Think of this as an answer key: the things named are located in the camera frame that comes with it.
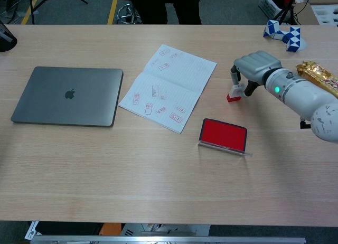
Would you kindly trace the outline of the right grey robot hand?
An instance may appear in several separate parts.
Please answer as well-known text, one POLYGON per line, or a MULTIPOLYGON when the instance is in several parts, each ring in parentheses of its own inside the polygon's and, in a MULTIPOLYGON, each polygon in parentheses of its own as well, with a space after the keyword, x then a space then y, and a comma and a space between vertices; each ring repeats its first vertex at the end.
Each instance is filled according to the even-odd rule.
POLYGON ((230 69, 234 86, 239 86, 241 76, 248 80, 244 89, 239 90, 241 97, 249 97, 259 86, 264 86, 268 76, 281 69, 281 62, 265 51, 257 51, 235 59, 230 69))

